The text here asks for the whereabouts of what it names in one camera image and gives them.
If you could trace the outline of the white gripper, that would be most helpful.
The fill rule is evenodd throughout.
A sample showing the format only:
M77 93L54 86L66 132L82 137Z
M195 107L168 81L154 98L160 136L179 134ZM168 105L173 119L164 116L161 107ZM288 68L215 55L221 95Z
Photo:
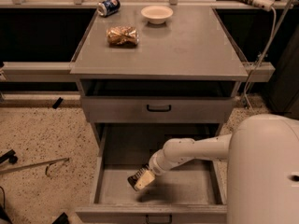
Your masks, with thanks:
M137 176L135 188L142 190L148 186L156 175L163 175L168 171L168 161L164 152L160 149L155 152L149 159L149 170L146 170Z

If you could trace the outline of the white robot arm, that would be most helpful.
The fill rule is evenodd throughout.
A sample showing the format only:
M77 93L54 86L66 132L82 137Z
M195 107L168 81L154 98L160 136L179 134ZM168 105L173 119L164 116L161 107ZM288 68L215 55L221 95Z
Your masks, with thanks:
M299 121L261 114L231 134L173 138L135 175L141 190L191 160L227 161L227 224L299 224Z

